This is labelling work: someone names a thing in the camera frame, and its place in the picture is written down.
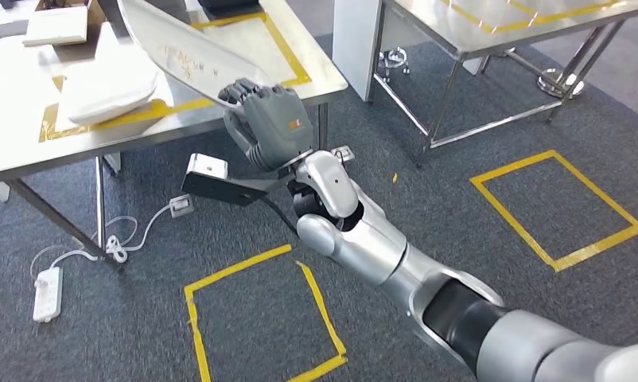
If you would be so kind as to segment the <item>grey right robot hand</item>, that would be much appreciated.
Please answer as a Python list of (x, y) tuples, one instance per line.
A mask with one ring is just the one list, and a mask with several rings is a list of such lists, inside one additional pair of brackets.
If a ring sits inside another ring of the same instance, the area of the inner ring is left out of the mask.
[(232, 105), (224, 111), (226, 131), (260, 170), (280, 169), (312, 149), (313, 126), (293, 89), (241, 78), (222, 89), (218, 98)]

